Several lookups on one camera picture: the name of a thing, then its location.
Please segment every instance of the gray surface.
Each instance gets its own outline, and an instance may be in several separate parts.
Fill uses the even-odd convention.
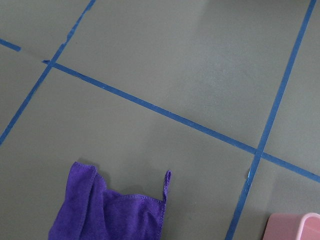
[[[265,151],[320,174],[320,4],[315,6]]]
[[[0,239],[45,239],[74,161],[122,194],[162,197],[162,239],[223,239],[252,155],[52,70],[0,148]]]
[[[258,146],[308,1],[97,1],[59,63]]]
[[[319,213],[319,183],[262,160],[235,232],[235,240],[260,240],[272,213]]]
[[[2,1],[0,132],[88,0]],[[257,146],[309,1],[98,0],[60,64]],[[266,152],[320,173],[317,3]],[[0,239],[46,239],[71,164],[123,194],[162,197],[162,239],[225,238],[253,156],[53,69],[0,146]],[[273,212],[317,212],[319,184],[262,160],[234,240]]]
[[[0,45],[0,133],[5,130],[45,67],[25,52],[16,52]]]

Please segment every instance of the cloth fold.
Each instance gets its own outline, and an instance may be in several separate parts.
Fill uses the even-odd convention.
[[[95,166],[75,162],[48,240],[159,240],[170,178],[168,170],[163,200],[141,194],[122,195],[107,189]]]

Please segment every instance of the blue tape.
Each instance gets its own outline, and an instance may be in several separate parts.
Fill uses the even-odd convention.
[[[13,44],[11,42],[8,42],[6,40],[3,40],[1,38],[0,38],[0,44],[3,45],[3,46],[8,47],[10,49],[13,49],[13,50],[15,50],[17,52],[19,52],[21,50],[21,47],[19,47],[18,45],[15,45],[15,44]]]
[[[306,29],[307,29],[307,26],[308,26],[308,22],[310,20],[312,11],[313,11],[313,9],[315,7],[316,1],[317,0],[311,0],[310,1],[308,9],[307,9],[307,11],[305,13],[305,16],[304,16],[303,22],[301,24],[298,36],[297,36],[297,38],[295,40],[293,49],[291,51],[289,61],[287,63],[286,69],[284,71],[284,74],[283,74],[283,77],[282,77],[278,92],[277,92],[277,94],[275,96],[275,99],[274,99],[274,102],[273,102],[269,117],[268,117],[267,122],[265,124],[265,127],[264,127],[264,130],[263,130],[263,133],[262,133],[258,148],[256,150],[256,153],[254,155],[253,161],[251,163],[250,175],[249,175],[249,177],[247,178],[247,180],[245,181],[245,183],[243,185],[243,188],[242,188],[238,203],[237,203],[236,208],[235,208],[234,213],[233,213],[233,218],[231,220],[229,229],[228,229],[228,231],[226,233],[226,236],[225,236],[225,240],[232,240],[233,237],[234,237],[234,234],[235,234],[235,231],[236,231],[240,216],[241,216],[242,211],[244,209],[244,206],[245,206],[245,203],[246,203],[250,188],[252,186],[254,177],[256,175],[260,159],[261,159],[261,157],[263,155],[263,151],[264,151],[265,146],[267,144],[267,140],[268,140],[271,128],[272,128],[272,126],[274,124],[274,121],[275,121],[275,118],[276,118],[276,115],[277,115],[277,112],[278,112],[282,97],[283,97],[283,95],[285,93],[286,86],[287,86],[287,83],[289,81],[289,77],[290,77],[292,68],[294,66],[294,63],[295,63],[295,60],[296,60],[296,57],[297,57],[297,54],[298,54],[302,39],[303,39],[303,37],[305,35]]]
[[[42,62],[45,63],[45,64],[49,64],[48,60],[44,60]],[[235,146],[237,148],[245,150],[245,151],[247,151],[247,152],[249,152],[251,154],[255,154],[255,152],[256,152],[256,149],[253,148],[252,146],[249,146],[247,144],[244,144],[243,142],[240,142],[240,141],[235,140],[235,139],[233,139],[231,137],[223,135],[223,134],[221,134],[219,132],[211,130],[211,129],[205,127],[205,126],[202,126],[202,125],[200,125],[198,123],[195,123],[195,122],[193,122],[193,121],[191,121],[189,119],[186,119],[186,118],[184,118],[182,116],[179,116],[179,115],[177,115],[175,113],[172,113],[172,112],[170,112],[168,110],[165,110],[165,109],[163,109],[163,108],[161,108],[159,106],[153,105],[152,103],[149,103],[149,102],[144,101],[144,100],[142,100],[142,99],[140,99],[138,97],[135,97],[135,96],[130,95],[130,94],[124,92],[124,91],[121,91],[121,90],[119,90],[117,88],[109,86],[109,85],[107,85],[107,84],[105,84],[105,83],[103,83],[101,81],[98,81],[98,80],[95,80],[95,79],[93,79],[91,77],[85,76],[85,75],[83,75],[83,74],[81,74],[81,73],[79,73],[79,72],[77,72],[75,70],[72,70],[72,69],[70,69],[70,68],[68,68],[66,66],[60,65],[58,63],[55,63],[53,65],[53,67],[58,69],[58,70],[61,70],[61,71],[65,72],[67,74],[75,76],[75,77],[77,77],[77,78],[79,78],[81,80],[84,80],[87,83],[90,83],[90,84],[95,85],[95,86],[97,86],[97,87],[99,87],[101,89],[104,89],[104,90],[106,90],[106,91],[108,91],[110,93],[113,93],[113,94],[118,95],[118,96],[120,96],[120,97],[122,97],[124,99],[127,99],[127,100],[129,100],[129,101],[131,101],[133,103],[139,104],[140,106],[143,106],[143,107],[145,107],[147,109],[150,109],[150,110],[152,110],[152,111],[154,111],[156,113],[159,113],[159,114],[161,114],[163,116],[166,116],[166,117],[168,117],[170,119],[173,119],[173,120],[175,120],[175,121],[177,121],[179,123],[182,123],[182,124],[184,124],[184,125],[186,125],[188,127],[196,129],[196,130],[198,130],[198,131],[200,131],[200,132],[202,132],[204,134],[210,135],[210,136],[212,136],[212,137],[214,137],[216,139],[219,139],[219,140],[221,140],[221,141],[223,141],[225,143],[231,144],[231,145],[233,145],[233,146]]]
[[[31,91],[29,92],[29,94],[26,96],[26,98],[24,99],[24,101],[22,102],[22,104],[20,105],[19,109],[17,110],[17,112],[15,113],[15,115],[13,116],[13,118],[11,119],[11,121],[9,122],[8,126],[5,128],[4,132],[1,134],[0,136],[0,146],[2,145],[2,143],[5,141],[6,137],[8,136],[8,134],[10,133],[11,129],[14,127],[14,125],[16,124],[17,120],[19,119],[20,115],[23,113],[23,111],[25,110],[26,106],[28,105],[28,103],[30,102],[31,98],[33,97],[33,95],[35,94],[35,92],[37,91],[37,89],[40,87],[41,83],[45,80],[46,76],[48,75],[48,73],[50,72],[50,70],[52,69],[53,65],[56,63],[56,61],[58,60],[58,58],[60,57],[61,53],[63,52],[63,50],[65,49],[65,47],[67,46],[68,42],[70,41],[70,39],[73,37],[79,23],[81,22],[82,18],[84,17],[85,13],[87,11],[89,11],[91,9],[91,7],[94,5],[96,0],[91,0],[89,2],[89,4],[86,6],[86,8],[84,9],[84,11],[82,12],[82,14],[80,15],[80,17],[78,18],[78,20],[76,21],[76,23],[74,24],[74,26],[72,27],[72,29],[70,30],[70,32],[68,33],[67,37],[66,37],[66,41],[64,43],[62,43],[60,45],[60,47],[58,48],[58,50],[56,51],[56,53],[54,54],[54,56],[52,57],[52,59],[48,62],[46,68],[44,69],[43,73],[41,74],[41,76],[39,77],[38,81],[35,83],[35,85],[33,86],[33,88],[31,89]]]
[[[283,168],[288,169],[292,172],[295,172],[296,174],[299,174],[299,175],[304,176],[310,180],[313,180],[313,181],[320,183],[320,176],[319,175],[316,175],[310,171],[307,171],[299,166],[293,165],[287,161],[281,160],[280,158],[277,158],[277,157],[272,156],[270,154],[267,154],[265,152],[262,154],[261,157],[271,163],[277,164],[280,167],[283,167]]]

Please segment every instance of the purple towel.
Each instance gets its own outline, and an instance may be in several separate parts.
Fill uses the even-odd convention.
[[[92,165],[75,162],[65,199],[49,231],[49,240],[159,240],[171,172],[163,184],[163,200],[122,195],[107,189]]]

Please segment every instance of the pink container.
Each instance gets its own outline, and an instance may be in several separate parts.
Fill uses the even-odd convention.
[[[320,240],[320,215],[274,213],[268,220],[263,240]]]

